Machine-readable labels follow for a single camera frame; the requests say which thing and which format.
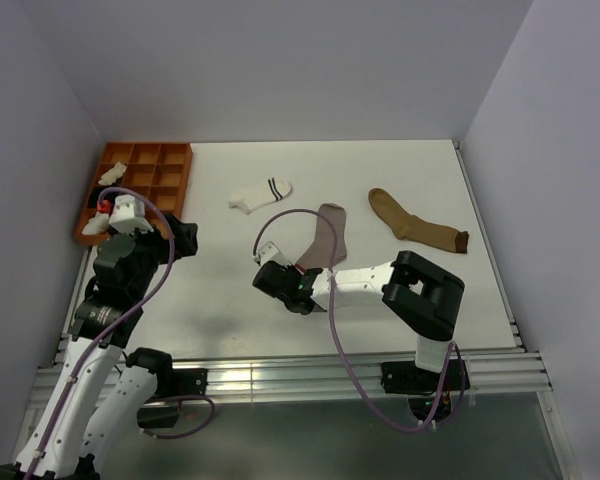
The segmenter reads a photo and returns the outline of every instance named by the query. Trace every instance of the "gray wall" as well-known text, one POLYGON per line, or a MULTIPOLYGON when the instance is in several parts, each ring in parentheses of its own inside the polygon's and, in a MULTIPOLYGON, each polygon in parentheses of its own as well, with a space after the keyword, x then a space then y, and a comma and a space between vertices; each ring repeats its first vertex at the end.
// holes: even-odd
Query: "gray wall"
POLYGON ((99 146, 22 7, 0 0, 0 463, 57 345, 82 253, 71 230, 99 146))
POLYGON ((600 0, 536 0, 465 159, 525 341, 600 479, 600 0))
POLYGON ((531 0, 21 0, 107 139, 461 138, 531 0))

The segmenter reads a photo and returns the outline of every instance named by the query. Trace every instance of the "red part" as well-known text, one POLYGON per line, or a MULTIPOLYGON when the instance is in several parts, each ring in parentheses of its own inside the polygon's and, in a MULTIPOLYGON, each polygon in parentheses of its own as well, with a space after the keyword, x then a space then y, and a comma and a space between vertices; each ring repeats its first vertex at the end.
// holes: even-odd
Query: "red part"
POLYGON ((110 215, 113 210, 113 204, 109 200, 104 200, 102 203, 98 202, 96 209, 100 213, 108 213, 110 215))

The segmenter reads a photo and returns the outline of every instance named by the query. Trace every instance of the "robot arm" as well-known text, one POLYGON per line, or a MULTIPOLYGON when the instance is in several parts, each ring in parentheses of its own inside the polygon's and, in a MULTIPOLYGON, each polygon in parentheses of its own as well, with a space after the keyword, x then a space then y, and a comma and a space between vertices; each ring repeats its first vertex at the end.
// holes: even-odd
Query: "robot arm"
MULTIPOLYGON (((196 224, 183 224, 165 215, 174 234, 175 258, 195 255, 198 249, 196 224)), ((160 264, 169 258, 169 244, 144 219, 144 206, 129 195, 116 198, 110 225, 120 233, 98 247, 95 277, 86 288, 70 328, 71 342, 52 397, 29 442, 16 463, 0 466, 0 480, 22 479, 34 462, 32 478, 66 480, 97 479, 106 453, 123 431, 120 427, 135 419, 138 409, 156 393, 169 388, 171 356, 150 349, 138 349, 129 356, 127 368, 113 393, 94 413, 102 386, 126 347, 142 315, 135 315, 105 337, 73 376, 77 360, 93 339, 123 313, 140 302, 160 264), (57 419, 53 410, 65 395, 67 383, 75 385, 57 419), (44 452, 41 437, 55 423, 44 452)))
MULTIPOLYGON (((253 286, 281 300, 287 309, 307 315, 329 309, 329 272, 302 273, 267 242, 255 258, 260 265, 253 286)), ((370 268, 334 272, 336 308, 384 303, 418 335, 416 366, 440 373, 453 338, 464 283, 420 255, 399 252, 393 262, 370 268), (415 290, 422 284, 420 292, 415 290)))

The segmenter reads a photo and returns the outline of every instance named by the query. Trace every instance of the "orange compartment tray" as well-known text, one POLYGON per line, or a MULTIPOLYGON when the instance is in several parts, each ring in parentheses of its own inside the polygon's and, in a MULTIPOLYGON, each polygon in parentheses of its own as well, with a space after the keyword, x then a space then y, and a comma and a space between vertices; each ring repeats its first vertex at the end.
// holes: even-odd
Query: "orange compartment tray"
MULTIPOLYGON (((82 229, 96 213, 93 197, 102 188, 98 180, 117 162, 127 166, 120 186, 144 195, 163 213, 173 213, 180 218, 192 160, 193 151, 188 143, 107 143, 85 199, 75 239, 83 245, 93 246, 109 238, 106 233, 83 235, 82 229)), ((153 212, 147 211, 146 216, 162 230, 153 212)))

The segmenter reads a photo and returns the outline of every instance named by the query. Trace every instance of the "brown sock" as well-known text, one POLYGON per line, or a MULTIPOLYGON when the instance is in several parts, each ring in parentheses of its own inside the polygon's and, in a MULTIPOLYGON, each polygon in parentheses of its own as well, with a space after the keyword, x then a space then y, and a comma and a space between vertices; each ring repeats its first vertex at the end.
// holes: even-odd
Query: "brown sock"
POLYGON ((413 240, 452 253, 467 253, 468 232, 437 225, 411 215, 381 188, 369 191, 371 208, 400 240, 413 240))
MULTIPOLYGON (((347 258, 347 246, 344 243, 344 226, 347 222, 347 212, 335 203, 323 203, 318 213, 326 216, 336 227, 338 234, 338 250, 336 251, 336 263, 347 258)), ((333 248, 333 233, 329 226, 320 217, 316 223, 316 236, 309 249, 302 254, 296 262, 296 266, 304 270, 310 268, 326 268, 329 266, 329 257, 333 248)))

